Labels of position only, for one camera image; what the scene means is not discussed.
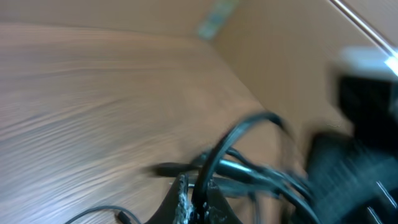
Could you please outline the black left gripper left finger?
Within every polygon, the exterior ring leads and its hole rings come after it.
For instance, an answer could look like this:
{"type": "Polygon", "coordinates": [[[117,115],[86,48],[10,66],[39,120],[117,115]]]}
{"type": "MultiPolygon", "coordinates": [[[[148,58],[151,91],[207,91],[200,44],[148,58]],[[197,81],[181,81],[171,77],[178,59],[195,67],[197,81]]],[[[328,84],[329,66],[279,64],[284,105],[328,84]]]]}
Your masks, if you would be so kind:
{"type": "Polygon", "coordinates": [[[189,224],[193,210],[188,199],[188,175],[180,174],[146,224],[189,224]]]}

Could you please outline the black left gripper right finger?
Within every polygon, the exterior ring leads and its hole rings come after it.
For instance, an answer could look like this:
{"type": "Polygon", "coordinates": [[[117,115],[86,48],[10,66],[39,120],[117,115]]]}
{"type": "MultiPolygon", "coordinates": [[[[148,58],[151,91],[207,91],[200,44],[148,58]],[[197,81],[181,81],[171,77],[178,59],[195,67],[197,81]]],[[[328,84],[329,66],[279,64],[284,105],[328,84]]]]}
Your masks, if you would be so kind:
{"type": "Polygon", "coordinates": [[[242,224],[213,180],[206,191],[205,224],[242,224]]]}

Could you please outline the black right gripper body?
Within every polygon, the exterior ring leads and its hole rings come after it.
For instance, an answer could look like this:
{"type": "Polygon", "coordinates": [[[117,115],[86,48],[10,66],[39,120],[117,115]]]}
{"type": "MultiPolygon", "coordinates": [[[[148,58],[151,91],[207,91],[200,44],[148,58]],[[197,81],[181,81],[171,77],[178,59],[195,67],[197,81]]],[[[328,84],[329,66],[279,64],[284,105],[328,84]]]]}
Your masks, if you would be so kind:
{"type": "Polygon", "coordinates": [[[314,135],[306,171],[322,223],[397,223],[397,156],[340,133],[314,135]]]}

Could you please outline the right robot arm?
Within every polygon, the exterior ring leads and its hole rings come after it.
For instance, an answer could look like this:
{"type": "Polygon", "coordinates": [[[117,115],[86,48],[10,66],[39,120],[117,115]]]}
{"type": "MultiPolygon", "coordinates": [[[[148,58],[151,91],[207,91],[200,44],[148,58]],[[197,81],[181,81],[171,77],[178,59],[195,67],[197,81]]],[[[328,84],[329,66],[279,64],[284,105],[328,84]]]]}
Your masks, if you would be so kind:
{"type": "Polygon", "coordinates": [[[350,47],[331,69],[331,101],[353,130],[313,136],[310,206],[322,223],[396,223],[397,59],[350,47]]]}

